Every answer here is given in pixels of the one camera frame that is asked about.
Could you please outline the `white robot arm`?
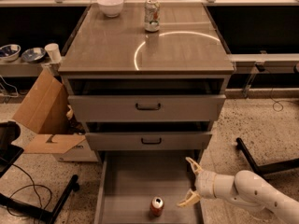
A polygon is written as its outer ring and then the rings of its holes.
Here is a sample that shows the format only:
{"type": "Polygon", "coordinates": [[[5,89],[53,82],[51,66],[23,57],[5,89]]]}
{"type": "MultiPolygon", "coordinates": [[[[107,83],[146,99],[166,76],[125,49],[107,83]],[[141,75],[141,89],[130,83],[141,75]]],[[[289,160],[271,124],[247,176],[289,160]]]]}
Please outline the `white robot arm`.
{"type": "Polygon", "coordinates": [[[251,212],[267,209],[286,224],[299,224],[299,202],[271,186],[252,171],[220,175],[204,170],[198,162],[186,157],[195,176],[195,190],[189,189],[179,207],[191,206],[202,198],[223,199],[251,212]]]}

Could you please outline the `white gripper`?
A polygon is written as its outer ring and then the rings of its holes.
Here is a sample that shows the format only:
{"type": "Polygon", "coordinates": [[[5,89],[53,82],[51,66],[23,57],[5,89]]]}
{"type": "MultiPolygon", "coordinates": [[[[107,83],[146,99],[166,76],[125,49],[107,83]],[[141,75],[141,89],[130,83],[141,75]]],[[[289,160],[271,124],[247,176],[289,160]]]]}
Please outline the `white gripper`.
{"type": "Polygon", "coordinates": [[[196,175],[195,187],[196,190],[189,189],[185,198],[177,203],[178,207],[187,207],[198,203],[202,198],[215,199],[214,180],[216,174],[211,171],[203,170],[197,161],[191,157],[186,157],[185,160],[192,168],[192,172],[196,175]]]}

